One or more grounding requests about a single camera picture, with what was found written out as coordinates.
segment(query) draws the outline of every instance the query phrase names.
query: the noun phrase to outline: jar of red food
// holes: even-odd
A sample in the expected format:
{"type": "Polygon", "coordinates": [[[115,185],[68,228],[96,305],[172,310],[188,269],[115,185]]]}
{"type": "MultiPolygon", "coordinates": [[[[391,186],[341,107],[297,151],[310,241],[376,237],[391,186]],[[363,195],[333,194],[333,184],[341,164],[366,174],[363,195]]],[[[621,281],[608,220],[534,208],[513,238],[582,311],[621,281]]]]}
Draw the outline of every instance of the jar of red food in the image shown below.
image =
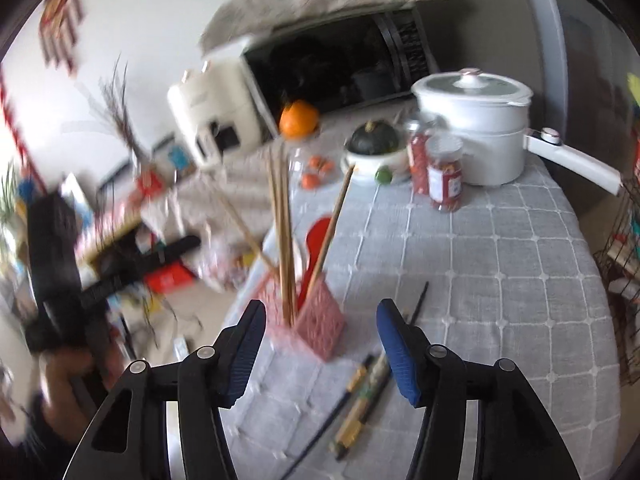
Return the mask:
{"type": "Polygon", "coordinates": [[[434,133],[436,119],[428,112],[414,112],[409,115],[403,125],[408,136],[407,152],[414,193],[429,195],[429,175],[427,165],[429,158],[425,143],[434,133]]]}
{"type": "Polygon", "coordinates": [[[439,211],[455,211],[462,196],[462,140],[441,134],[427,140],[426,147],[431,205],[439,211]]]}

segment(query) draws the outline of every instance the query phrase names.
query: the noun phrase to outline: pink box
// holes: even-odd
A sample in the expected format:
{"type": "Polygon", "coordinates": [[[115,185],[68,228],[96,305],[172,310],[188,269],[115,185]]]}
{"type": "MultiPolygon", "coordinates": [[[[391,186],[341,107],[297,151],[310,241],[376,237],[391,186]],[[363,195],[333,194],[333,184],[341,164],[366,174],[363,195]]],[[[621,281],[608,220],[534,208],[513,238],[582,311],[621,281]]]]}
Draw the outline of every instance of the pink box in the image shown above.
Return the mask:
{"type": "Polygon", "coordinates": [[[274,280],[272,274],[264,277],[254,297],[264,303],[267,311],[266,334],[274,344],[295,351],[310,351],[325,362],[331,358],[345,322],[338,302],[326,285],[324,274],[318,276],[291,327],[282,317],[280,283],[274,280]]]}

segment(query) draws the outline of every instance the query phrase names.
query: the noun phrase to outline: silver rivet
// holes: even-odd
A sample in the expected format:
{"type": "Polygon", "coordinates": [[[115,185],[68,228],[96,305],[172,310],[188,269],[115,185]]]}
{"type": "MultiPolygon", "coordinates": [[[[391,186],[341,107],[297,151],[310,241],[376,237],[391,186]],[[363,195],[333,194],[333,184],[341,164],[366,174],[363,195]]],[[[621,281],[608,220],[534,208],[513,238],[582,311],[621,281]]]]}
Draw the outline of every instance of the silver rivet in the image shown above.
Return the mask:
{"type": "Polygon", "coordinates": [[[433,345],[429,348],[429,353],[436,359],[442,359],[447,355],[447,349],[442,345],[433,345]]]}
{"type": "Polygon", "coordinates": [[[500,359],[498,361],[498,366],[505,372],[513,372],[516,369],[516,363],[511,359],[500,359]]]}
{"type": "Polygon", "coordinates": [[[132,374],[139,374],[140,372],[143,372],[145,368],[146,363],[144,361],[133,361],[129,367],[129,371],[132,374]]]}
{"type": "Polygon", "coordinates": [[[200,359],[209,359],[213,357],[216,351],[213,349],[213,346],[203,346],[198,350],[198,357],[200,359]]]}

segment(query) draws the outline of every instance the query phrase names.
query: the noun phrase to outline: wire rack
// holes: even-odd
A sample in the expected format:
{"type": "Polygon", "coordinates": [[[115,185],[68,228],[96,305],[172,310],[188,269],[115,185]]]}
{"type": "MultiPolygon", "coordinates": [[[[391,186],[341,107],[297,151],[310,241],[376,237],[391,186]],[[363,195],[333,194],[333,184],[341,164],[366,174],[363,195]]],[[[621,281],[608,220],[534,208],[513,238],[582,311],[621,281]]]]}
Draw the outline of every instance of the wire rack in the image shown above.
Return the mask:
{"type": "Polygon", "coordinates": [[[640,186],[623,182],[622,202],[604,248],[594,254],[607,291],[620,378],[640,379],[640,186]]]}

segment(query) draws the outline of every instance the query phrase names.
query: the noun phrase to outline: gray tablecloth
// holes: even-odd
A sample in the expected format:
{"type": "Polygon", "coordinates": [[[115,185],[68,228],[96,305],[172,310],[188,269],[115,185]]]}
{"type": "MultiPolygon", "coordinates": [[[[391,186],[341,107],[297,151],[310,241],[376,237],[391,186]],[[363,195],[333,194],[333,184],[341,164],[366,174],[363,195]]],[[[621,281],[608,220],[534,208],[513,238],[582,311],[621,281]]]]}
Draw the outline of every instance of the gray tablecloth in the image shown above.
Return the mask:
{"type": "MultiPolygon", "coordinates": [[[[352,126],[394,108],[361,110],[324,124],[338,142],[352,126]]],[[[330,212],[339,184],[293,199],[296,237],[330,212]]],[[[418,325],[432,343],[484,364],[512,358],[562,433],[583,478],[605,479],[620,419],[616,345],[598,271],[577,219],[542,162],[496,189],[465,187],[464,207],[434,211],[410,185],[352,185],[326,262],[347,325],[335,358],[322,364],[273,348],[265,338],[245,395],[223,422],[240,480],[276,479],[344,391],[356,364],[380,347],[374,314],[382,298],[413,308],[430,288],[418,325]]],[[[266,241],[274,253],[273,239],[266,241]]],[[[226,322],[235,323],[264,268],[257,264],[226,322]]],[[[388,387],[348,460],[324,439],[294,478],[404,479],[422,421],[388,387]]],[[[477,406],[469,402],[460,478],[471,478],[477,406]]]]}

